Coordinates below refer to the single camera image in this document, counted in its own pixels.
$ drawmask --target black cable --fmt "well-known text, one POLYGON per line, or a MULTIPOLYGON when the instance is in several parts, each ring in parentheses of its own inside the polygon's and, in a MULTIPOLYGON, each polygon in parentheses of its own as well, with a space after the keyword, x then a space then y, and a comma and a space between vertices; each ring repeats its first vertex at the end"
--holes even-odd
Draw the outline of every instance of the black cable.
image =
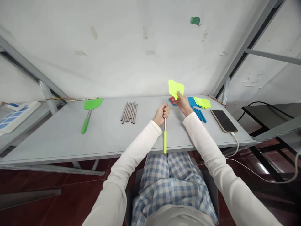
MULTIPOLYGON (((253 103, 263 103, 263 104, 266 104, 266 105, 268 105, 268 106, 270 106, 270 107, 276 109, 277 111, 281 112, 282 114, 286 115, 287 117, 290 117, 290 118, 294 119, 294 117, 290 116, 289 114, 285 113, 284 111, 281 111, 279 108, 276 108, 276 107, 274 107, 273 105, 268 104, 268 103, 266 103, 266 102, 255 101, 255 102, 250 103, 248 106, 250 106, 250 105, 253 104, 253 103)), ((246 113, 246 112, 244 111, 244 113, 242 114, 242 116, 241 116, 237 121, 239 121, 239 120, 244 116, 245 113, 246 113)))

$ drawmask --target table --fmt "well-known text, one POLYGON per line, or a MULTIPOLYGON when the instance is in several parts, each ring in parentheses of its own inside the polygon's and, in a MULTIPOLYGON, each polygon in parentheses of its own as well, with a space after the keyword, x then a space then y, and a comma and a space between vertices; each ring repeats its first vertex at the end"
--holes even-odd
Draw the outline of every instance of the table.
MULTIPOLYGON (((211 109, 222 109, 226 113, 238 129, 236 137, 240 145, 256 144, 220 103, 206 96, 198 97, 209 99, 211 109)), ((92 111, 85 134, 81 134, 88 113, 84 110, 84 101, 70 102, 3 158, 0 167, 10 164, 24 169, 21 166, 118 157, 154 117, 156 109, 164 101, 168 102, 168 98, 169 96, 105 98, 101 106, 92 111), (134 101, 138 104, 135 124, 121 124, 120 118, 126 102, 134 101)), ((167 151, 195 150, 182 124, 185 116, 178 107, 171 104, 169 106, 171 112, 167 119, 167 151)), ((204 126, 214 141, 219 147, 236 146, 234 138, 220 129, 211 109, 202 109, 202 113, 207 120, 204 126)), ((163 153, 163 136, 158 138, 151 152, 163 153)))
MULTIPOLYGON (((6 107, 0 108, 0 119, 5 118, 9 112, 6 107)), ((11 133, 3 134, 0 136, 0 153, 5 151, 13 142, 14 140, 26 133, 30 130, 33 126, 35 126, 38 122, 40 122, 43 118, 45 118, 50 113, 50 109, 45 101, 42 102, 42 105, 36 109, 27 119, 25 119, 15 130, 11 133)))

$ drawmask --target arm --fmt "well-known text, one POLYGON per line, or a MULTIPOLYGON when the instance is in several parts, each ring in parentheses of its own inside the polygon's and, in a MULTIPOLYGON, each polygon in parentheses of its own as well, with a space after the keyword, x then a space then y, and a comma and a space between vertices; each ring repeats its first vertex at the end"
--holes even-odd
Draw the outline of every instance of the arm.
POLYGON ((179 105, 186 116, 183 124, 205 161, 217 188, 223 194, 235 223, 237 225, 281 225, 274 215, 253 195, 241 178, 235 175, 202 122, 188 106, 185 105, 184 109, 183 106, 179 105))
POLYGON ((122 225, 127 203, 125 188, 128 179, 162 134, 159 126, 168 114, 169 108, 164 103, 157 110, 155 118, 112 166, 108 179, 103 183, 103 190, 83 225, 99 225, 100 220, 103 225, 122 225))

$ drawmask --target white long-sleeve shirt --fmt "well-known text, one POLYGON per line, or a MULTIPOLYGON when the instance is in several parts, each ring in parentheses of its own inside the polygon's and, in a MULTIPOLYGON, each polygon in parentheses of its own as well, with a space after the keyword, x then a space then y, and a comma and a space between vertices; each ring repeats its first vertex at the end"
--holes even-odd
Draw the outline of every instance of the white long-sleeve shirt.
MULTIPOLYGON (((236 225, 281 225, 273 214, 253 195, 248 186, 237 177, 222 155, 202 122, 193 112, 184 121, 190 138, 205 161, 214 182, 223 194, 236 225)), ((103 183, 84 226, 122 225, 126 210, 125 188, 135 167, 149 153, 162 130, 154 121, 144 128, 112 166, 103 183)), ((191 207, 168 205, 154 212, 146 225, 212 225, 210 217, 191 207)))

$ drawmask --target plaid pants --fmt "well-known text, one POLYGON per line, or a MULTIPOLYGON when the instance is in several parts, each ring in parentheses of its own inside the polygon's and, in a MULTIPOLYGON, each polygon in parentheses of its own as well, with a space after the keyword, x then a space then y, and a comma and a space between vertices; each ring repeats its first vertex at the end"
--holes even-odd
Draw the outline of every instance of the plaid pants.
POLYGON ((138 196, 133 200, 133 225, 165 205, 185 205, 218 220, 208 188, 187 152, 155 154, 146 159, 138 196))

